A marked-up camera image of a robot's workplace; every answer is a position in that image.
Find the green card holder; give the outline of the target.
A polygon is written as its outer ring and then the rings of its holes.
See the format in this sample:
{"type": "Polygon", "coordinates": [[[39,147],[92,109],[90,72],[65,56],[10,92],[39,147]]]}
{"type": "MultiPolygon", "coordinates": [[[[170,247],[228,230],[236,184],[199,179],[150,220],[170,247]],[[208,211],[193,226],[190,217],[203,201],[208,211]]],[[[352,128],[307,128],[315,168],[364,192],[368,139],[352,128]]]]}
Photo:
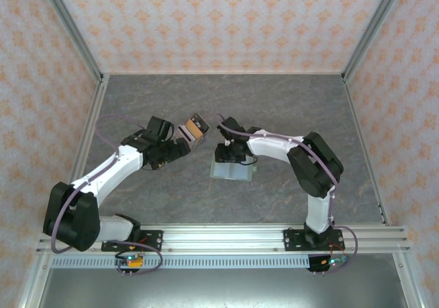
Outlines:
{"type": "Polygon", "coordinates": [[[236,180],[250,182],[253,173],[257,171],[257,159],[255,157],[246,157],[241,163],[217,163],[215,157],[212,157],[210,177],[222,180],[236,180]]]}

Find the black card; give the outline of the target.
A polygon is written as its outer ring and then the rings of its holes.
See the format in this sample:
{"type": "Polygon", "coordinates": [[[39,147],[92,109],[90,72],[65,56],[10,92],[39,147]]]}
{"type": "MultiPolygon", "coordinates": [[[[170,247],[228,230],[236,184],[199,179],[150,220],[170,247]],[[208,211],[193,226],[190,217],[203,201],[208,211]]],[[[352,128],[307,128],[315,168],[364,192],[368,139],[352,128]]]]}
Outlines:
{"type": "Polygon", "coordinates": [[[201,118],[201,116],[199,116],[198,113],[193,114],[191,121],[202,134],[205,134],[209,130],[209,125],[203,120],[203,118],[201,118]]]}

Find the left controller board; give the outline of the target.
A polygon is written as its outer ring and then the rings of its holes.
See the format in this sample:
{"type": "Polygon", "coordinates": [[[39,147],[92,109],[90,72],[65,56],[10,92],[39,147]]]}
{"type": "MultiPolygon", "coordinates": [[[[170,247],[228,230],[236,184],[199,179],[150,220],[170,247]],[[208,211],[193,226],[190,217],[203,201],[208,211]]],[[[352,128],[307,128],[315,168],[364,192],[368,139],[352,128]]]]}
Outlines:
{"type": "Polygon", "coordinates": [[[143,257],[137,253],[120,252],[115,258],[116,266],[125,272],[138,272],[143,266],[143,257]]]}

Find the controller board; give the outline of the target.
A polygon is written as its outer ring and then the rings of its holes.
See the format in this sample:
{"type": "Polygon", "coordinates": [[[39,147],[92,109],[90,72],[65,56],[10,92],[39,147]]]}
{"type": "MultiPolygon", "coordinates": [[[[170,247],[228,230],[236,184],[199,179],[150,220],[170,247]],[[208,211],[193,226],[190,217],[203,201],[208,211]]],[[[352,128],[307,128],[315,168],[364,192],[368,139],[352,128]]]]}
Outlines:
{"type": "Polygon", "coordinates": [[[329,266],[329,267],[337,267],[344,265],[347,261],[348,261],[348,257],[346,255],[340,257],[328,257],[327,259],[321,260],[321,265],[329,266]]]}
{"type": "Polygon", "coordinates": [[[120,252],[115,258],[116,266],[125,272],[138,272],[143,266],[143,257],[137,253],[120,252]]]}

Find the grey metal panel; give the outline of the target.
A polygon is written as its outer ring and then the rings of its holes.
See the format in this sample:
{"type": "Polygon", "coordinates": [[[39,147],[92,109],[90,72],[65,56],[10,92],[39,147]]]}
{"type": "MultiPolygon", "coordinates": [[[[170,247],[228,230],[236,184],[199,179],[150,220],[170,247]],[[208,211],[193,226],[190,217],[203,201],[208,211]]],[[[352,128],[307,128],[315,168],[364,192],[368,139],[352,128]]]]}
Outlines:
{"type": "Polygon", "coordinates": [[[408,308],[398,276],[344,270],[312,276],[297,269],[114,270],[49,273],[39,308],[408,308]]]}

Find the right controller board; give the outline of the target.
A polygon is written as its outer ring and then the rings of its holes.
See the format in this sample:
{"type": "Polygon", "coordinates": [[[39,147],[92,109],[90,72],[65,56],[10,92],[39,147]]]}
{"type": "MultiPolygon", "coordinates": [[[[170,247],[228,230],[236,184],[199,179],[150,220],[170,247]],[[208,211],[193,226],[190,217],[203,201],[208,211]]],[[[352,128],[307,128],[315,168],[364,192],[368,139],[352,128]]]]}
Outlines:
{"type": "Polygon", "coordinates": [[[321,265],[329,266],[329,267],[337,267],[344,265],[347,261],[348,261],[348,257],[346,255],[340,257],[328,257],[327,259],[321,260],[321,265]]]}

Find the left aluminium side rail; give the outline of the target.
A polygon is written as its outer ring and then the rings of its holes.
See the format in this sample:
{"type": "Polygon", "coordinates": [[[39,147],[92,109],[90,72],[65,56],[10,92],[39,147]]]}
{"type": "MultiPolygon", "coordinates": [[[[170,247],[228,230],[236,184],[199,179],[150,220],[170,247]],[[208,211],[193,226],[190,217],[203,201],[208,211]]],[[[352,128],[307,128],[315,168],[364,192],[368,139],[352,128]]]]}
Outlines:
{"type": "Polygon", "coordinates": [[[88,114],[86,116],[86,121],[82,129],[80,142],[78,145],[78,149],[76,152],[73,168],[71,170],[71,175],[69,177],[68,183],[71,183],[77,180],[78,178],[81,178],[84,173],[86,167],[86,161],[88,158],[88,153],[91,147],[91,143],[93,141],[95,124],[99,118],[99,114],[102,108],[104,96],[106,94],[109,78],[110,78],[110,74],[105,73],[102,79],[98,81],[97,86],[95,87],[95,92],[93,95],[93,99],[91,101],[90,108],[88,110],[88,114]]]}

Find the aluminium side rail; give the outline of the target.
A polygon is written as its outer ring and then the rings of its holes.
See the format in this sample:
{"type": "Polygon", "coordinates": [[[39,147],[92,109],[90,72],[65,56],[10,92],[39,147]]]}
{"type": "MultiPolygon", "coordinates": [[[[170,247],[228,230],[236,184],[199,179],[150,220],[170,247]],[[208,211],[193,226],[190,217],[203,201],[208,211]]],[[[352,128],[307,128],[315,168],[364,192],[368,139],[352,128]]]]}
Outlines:
{"type": "Polygon", "coordinates": [[[370,157],[369,157],[368,150],[366,147],[366,142],[364,141],[364,136],[363,136],[363,133],[361,131],[361,126],[360,126],[359,119],[358,119],[358,116],[357,116],[357,113],[355,110],[355,106],[353,103],[353,98],[352,98],[351,92],[350,92],[349,87],[348,87],[348,81],[344,77],[343,73],[341,74],[341,79],[342,79],[344,90],[345,90],[345,93],[346,93],[346,96],[348,99],[348,104],[349,104],[350,109],[351,109],[351,113],[353,116],[353,121],[355,123],[357,134],[359,136],[359,142],[361,145],[362,152],[364,154],[366,166],[368,168],[368,174],[370,176],[371,185],[372,185],[372,188],[374,190],[375,198],[377,201],[377,206],[378,206],[378,209],[379,209],[380,214],[381,214],[382,223],[385,226],[391,226],[392,222],[389,219],[387,208],[386,208],[386,206],[383,202],[383,199],[381,197],[381,190],[379,188],[379,184],[378,184],[377,179],[375,177],[374,169],[373,169],[372,163],[370,161],[370,157]]]}
{"type": "Polygon", "coordinates": [[[86,167],[86,161],[88,158],[88,153],[91,147],[91,143],[93,141],[95,124],[99,118],[99,114],[102,108],[104,96],[106,94],[109,78],[110,78],[110,74],[105,73],[102,79],[98,81],[97,86],[95,87],[95,92],[93,95],[93,99],[91,101],[90,108],[88,110],[88,114],[86,116],[86,121],[82,129],[80,142],[78,145],[78,149],[76,152],[73,168],[71,170],[71,175],[69,177],[68,183],[71,183],[77,180],[78,178],[81,178],[84,173],[86,167]]]}

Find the aluminium mounting rail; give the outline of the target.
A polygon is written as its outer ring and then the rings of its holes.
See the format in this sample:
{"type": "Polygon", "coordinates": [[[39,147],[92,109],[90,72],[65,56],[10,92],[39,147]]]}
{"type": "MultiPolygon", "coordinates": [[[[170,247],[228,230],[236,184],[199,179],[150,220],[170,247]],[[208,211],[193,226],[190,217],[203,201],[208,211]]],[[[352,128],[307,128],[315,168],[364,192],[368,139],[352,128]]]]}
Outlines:
{"type": "MultiPolygon", "coordinates": [[[[402,226],[349,224],[343,230],[344,252],[411,252],[414,245],[402,226]]],[[[283,231],[288,224],[144,224],[162,230],[165,254],[285,254],[283,231]]]]}

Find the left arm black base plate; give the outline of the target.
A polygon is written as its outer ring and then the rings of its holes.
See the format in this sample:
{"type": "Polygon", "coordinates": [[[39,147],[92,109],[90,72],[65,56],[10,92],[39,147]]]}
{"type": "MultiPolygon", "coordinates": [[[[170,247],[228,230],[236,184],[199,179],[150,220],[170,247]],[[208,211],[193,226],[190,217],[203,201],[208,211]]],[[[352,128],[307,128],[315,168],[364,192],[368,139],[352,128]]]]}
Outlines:
{"type": "MultiPolygon", "coordinates": [[[[132,241],[140,244],[145,244],[151,246],[158,251],[161,251],[161,246],[163,243],[163,231],[162,230],[140,230],[140,235],[136,240],[127,239],[126,241],[132,241]]],[[[103,242],[101,245],[101,251],[103,252],[123,252],[123,251],[133,251],[133,252],[151,252],[148,248],[133,246],[133,245],[122,245],[110,243],[109,241],[103,242]]]]}

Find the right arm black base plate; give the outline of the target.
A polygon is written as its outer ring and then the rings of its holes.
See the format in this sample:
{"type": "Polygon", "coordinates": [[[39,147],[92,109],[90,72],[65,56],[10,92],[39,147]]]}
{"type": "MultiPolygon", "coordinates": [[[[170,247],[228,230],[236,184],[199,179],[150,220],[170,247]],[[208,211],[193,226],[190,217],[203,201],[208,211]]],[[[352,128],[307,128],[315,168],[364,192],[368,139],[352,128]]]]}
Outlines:
{"type": "Polygon", "coordinates": [[[334,228],[328,228],[322,234],[315,234],[305,229],[288,228],[283,231],[283,243],[286,251],[345,249],[342,231],[334,228]]]}

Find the right aluminium side rail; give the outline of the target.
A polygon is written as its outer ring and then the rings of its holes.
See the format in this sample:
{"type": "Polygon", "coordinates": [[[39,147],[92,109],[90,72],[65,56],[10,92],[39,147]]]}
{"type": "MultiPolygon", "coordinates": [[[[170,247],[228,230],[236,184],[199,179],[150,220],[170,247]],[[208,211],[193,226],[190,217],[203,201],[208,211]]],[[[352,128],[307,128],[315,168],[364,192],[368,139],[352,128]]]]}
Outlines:
{"type": "Polygon", "coordinates": [[[353,98],[352,98],[351,92],[350,92],[349,87],[348,87],[348,81],[344,77],[343,73],[341,74],[341,79],[342,79],[344,90],[345,90],[345,93],[346,93],[346,96],[348,99],[348,104],[349,104],[350,109],[351,109],[351,113],[353,116],[353,121],[355,123],[357,134],[359,136],[359,142],[361,145],[362,152],[364,154],[366,166],[368,168],[368,174],[370,176],[371,185],[372,185],[372,188],[374,190],[375,198],[377,201],[377,206],[378,206],[378,209],[379,209],[380,214],[381,214],[382,223],[385,226],[391,226],[392,222],[389,219],[387,208],[386,208],[386,206],[383,202],[383,199],[381,197],[381,190],[379,188],[379,184],[378,184],[377,179],[375,177],[374,169],[373,169],[372,163],[370,161],[370,157],[369,157],[368,150],[366,147],[366,142],[364,141],[364,136],[363,136],[363,133],[361,131],[361,126],[360,126],[359,119],[358,119],[358,116],[357,116],[357,113],[355,110],[355,106],[353,103],[353,98]]]}

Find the left aluminium corner post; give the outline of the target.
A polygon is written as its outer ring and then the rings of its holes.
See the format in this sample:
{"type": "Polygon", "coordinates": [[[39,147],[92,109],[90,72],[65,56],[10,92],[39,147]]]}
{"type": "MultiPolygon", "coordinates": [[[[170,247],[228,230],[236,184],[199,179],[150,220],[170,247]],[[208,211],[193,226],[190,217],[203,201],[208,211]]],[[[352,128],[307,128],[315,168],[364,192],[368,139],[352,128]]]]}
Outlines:
{"type": "Polygon", "coordinates": [[[49,0],[53,9],[55,10],[58,18],[63,24],[64,28],[67,31],[67,34],[70,36],[73,44],[78,50],[80,56],[85,62],[86,67],[90,71],[91,75],[98,81],[101,82],[104,74],[101,72],[97,61],[93,57],[91,50],[88,48],[86,41],[81,34],[78,26],[76,25],[73,16],[71,15],[68,7],[66,6],[63,0],[49,0]]]}

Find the aluminium corner post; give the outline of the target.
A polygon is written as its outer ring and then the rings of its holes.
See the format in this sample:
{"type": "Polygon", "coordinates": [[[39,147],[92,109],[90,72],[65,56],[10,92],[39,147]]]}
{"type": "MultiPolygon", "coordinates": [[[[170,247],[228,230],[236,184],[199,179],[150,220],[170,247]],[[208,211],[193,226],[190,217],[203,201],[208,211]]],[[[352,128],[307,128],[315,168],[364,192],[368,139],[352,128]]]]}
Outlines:
{"type": "Polygon", "coordinates": [[[343,83],[346,84],[353,76],[356,68],[364,58],[370,44],[379,31],[395,1],[396,0],[380,0],[376,10],[372,14],[372,17],[366,26],[364,33],[357,43],[353,54],[349,58],[345,70],[341,72],[343,83]]]}
{"type": "Polygon", "coordinates": [[[91,75],[98,81],[101,82],[104,74],[101,72],[97,61],[93,57],[91,50],[88,48],[86,41],[81,34],[78,26],[76,25],[73,16],[71,15],[68,7],[66,6],[63,0],[49,0],[53,9],[55,10],[58,18],[63,24],[64,28],[67,31],[67,34],[70,36],[73,44],[78,50],[80,56],[85,62],[86,67],[90,71],[91,75]]]}

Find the right aluminium corner post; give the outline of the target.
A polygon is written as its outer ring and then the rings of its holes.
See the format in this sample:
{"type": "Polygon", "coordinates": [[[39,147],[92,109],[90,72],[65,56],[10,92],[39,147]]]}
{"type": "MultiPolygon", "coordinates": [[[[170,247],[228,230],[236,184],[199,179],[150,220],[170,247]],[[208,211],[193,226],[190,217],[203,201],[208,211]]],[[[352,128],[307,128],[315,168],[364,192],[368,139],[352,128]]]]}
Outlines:
{"type": "Polygon", "coordinates": [[[380,0],[376,10],[372,14],[372,17],[366,26],[364,33],[357,43],[353,54],[349,58],[345,70],[341,72],[343,83],[346,84],[353,76],[356,68],[364,58],[370,44],[379,31],[395,1],[396,0],[380,0]]]}

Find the left aluminium frame leg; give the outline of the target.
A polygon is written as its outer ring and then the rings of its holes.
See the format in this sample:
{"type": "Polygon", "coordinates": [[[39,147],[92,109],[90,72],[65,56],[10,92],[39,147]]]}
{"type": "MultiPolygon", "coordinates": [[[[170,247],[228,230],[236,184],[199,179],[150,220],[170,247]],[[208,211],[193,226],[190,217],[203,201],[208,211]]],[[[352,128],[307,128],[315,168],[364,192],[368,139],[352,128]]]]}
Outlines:
{"type": "Polygon", "coordinates": [[[36,255],[18,308],[39,308],[52,260],[51,254],[36,255]]]}

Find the aluminium frame leg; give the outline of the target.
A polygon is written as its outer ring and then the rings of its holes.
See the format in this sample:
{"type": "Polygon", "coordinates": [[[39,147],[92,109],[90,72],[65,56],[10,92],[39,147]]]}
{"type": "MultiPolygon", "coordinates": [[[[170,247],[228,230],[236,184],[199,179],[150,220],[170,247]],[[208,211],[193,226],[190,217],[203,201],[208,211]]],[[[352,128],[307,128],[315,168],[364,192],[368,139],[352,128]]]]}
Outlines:
{"type": "Polygon", "coordinates": [[[52,260],[51,254],[36,255],[18,308],[39,308],[52,260]]]}
{"type": "Polygon", "coordinates": [[[393,253],[392,257],[394,259],[407,308],[423,308],[423,302],[418,295],[414,274],[411,271],[407,254],[393,253]]]}

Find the right aluminium frame leg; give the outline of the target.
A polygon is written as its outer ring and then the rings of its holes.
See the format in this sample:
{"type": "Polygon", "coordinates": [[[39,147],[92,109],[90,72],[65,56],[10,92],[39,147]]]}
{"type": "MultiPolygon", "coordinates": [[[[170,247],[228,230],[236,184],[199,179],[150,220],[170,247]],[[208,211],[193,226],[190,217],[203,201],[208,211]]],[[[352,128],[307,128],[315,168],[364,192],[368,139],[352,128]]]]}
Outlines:
{"type": "Polygon", "coordinates": [[[423,302],[418,295],[414,274],[411,271],[407,254],[393,253],[392,257],[394,259],[407,308],[423,308],[423,302]]]}

